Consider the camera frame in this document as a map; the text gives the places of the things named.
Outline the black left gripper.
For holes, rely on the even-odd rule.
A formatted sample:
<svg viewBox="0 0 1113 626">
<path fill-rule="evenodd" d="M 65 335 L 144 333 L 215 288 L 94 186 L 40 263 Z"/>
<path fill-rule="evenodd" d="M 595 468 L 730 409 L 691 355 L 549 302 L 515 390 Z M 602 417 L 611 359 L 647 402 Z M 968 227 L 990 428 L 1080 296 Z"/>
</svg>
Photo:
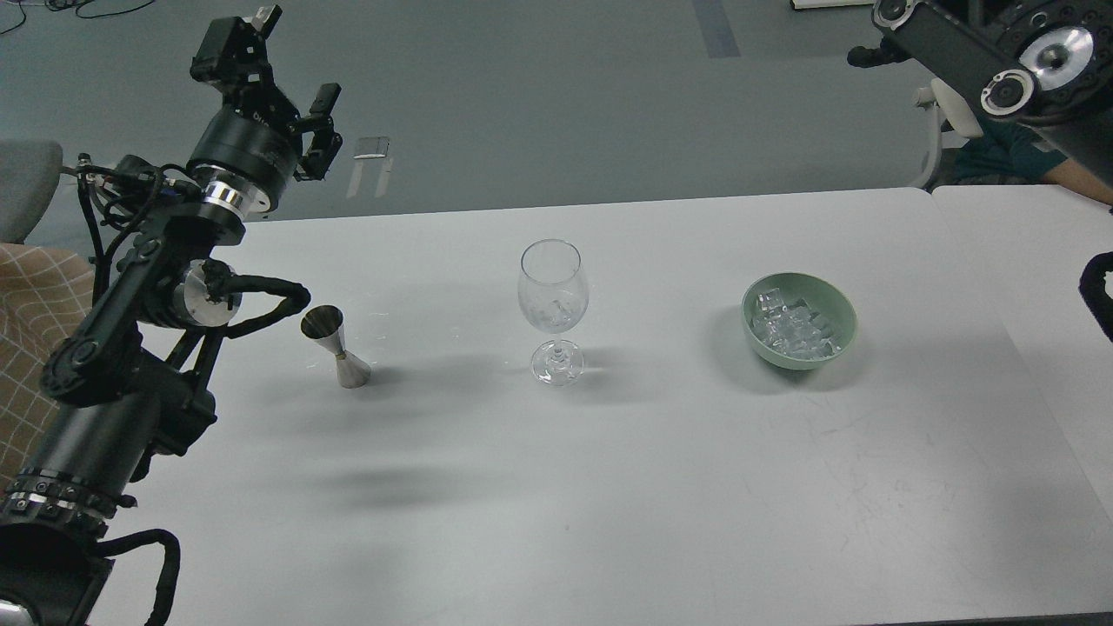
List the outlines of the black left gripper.
<svg viewBox="0 0 1113 626">
<path fill-rule="evenodd" d="M 277 207 L 290 178 L 323 180 L 344 143 L 331 115 L 339 84 L 322 84 L 305 116 L 276 87 L 266 43 L 282 14 L 279 4 L 263 4 L 249 17 L 211 20 L 190 66 L 191 79 L 216 89 L 221 107 L 187 172 L 195 180 L 204 170 L 221 170 L 249 183 L 259 198 L 246 211 L 259 214 Z M 311 143 L 303 151 L 306 134 Z"/>
</svg>

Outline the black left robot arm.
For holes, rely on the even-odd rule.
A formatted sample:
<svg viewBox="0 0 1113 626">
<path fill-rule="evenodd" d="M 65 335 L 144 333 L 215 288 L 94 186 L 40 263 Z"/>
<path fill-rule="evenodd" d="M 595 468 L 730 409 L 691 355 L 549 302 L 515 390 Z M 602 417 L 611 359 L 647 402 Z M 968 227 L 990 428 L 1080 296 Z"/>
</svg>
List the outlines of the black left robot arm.
<svg viewBox="0 0 1113 626">
<path fill-rule="evenodd" d="M 290 180 L 321 180 L 342 147 L 323 84 L 299 113 L 266 43 L 278 4 L 211 21 L 190 74 L 221 96 L 190 159 L 111 168 L 80 155 L 69 174 L 93 241 L 88 316 L 45 361 L 58 402 L 43 442 L 3 489 L 4 625 L 83 625 L 116 557 L 162 547 L 147 623 L 170 618 L 183 547 L 164 529 L 107 539 L 154 456 L 183 456 L 217 420 L 211 371 L 223 341 L 306 309 L 298 283 L 239 275 L 211 250 L 238 245 L 248 217 L 275 209 Z"/>
</svg>

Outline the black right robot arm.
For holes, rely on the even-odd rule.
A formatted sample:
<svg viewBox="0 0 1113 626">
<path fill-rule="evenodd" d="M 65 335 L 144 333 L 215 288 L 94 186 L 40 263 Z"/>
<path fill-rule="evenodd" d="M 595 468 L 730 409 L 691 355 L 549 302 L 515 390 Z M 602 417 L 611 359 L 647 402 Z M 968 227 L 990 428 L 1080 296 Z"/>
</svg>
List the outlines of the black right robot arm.
<svg viewBox="0 0 1113 626">
<path fill-rule="evenodd" d="M 876 1 L 871 23 L 880 43 L 851 48 L 850 66 L 916 60 L 974 113 L 1112 182 L 1109 1 Z"/>
</svg>

